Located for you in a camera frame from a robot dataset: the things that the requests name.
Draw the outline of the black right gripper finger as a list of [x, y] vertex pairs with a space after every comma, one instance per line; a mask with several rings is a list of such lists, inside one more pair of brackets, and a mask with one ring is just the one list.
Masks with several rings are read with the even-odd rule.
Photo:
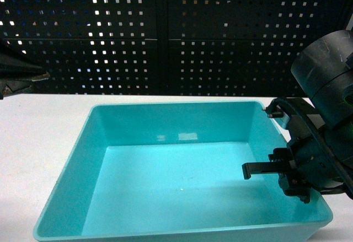
[[284, 162], [253, 162], [242, 165], [243, 176], [249, 180], [252, 175], [259, 174], [278, 174], [290, 170], [290, 166]]
[[310, 190], [307, 187], [303, 187], [299, 185], [290, 185], [289, 187], [284, 189], [284, 194], [290, 197], [296, 196], [304, 204], [308, 204], [311, 201]]

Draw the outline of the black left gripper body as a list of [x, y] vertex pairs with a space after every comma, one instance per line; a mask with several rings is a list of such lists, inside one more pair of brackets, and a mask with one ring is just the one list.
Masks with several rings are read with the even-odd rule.
[[19, 91], [18, 81], [15, 80], [18, 58], [18, 54], [1, 40], [1, 100]]

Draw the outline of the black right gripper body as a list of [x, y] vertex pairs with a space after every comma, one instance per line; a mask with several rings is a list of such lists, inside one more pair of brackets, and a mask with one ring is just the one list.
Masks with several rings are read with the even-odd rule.
[[322, 195], [351, 197], [351, 110], [317, 110], [300, 98], [278, 98], [277, 122], [291, 137], [286, 148], [277, 149], [277, 161], [290, 166], [279, 173], [282, 190], [299, 185]]

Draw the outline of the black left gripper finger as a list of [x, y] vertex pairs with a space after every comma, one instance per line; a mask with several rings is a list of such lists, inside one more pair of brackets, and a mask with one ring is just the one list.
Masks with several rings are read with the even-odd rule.
[[29, 82], [1, 79], [1, 99], [8, 96], [27, 94], [33, 92], [33, 86]]
[[49, 79], [49, 72], [34, 62], [22, 57], [8, 57], [8, 79], [38, 82]]

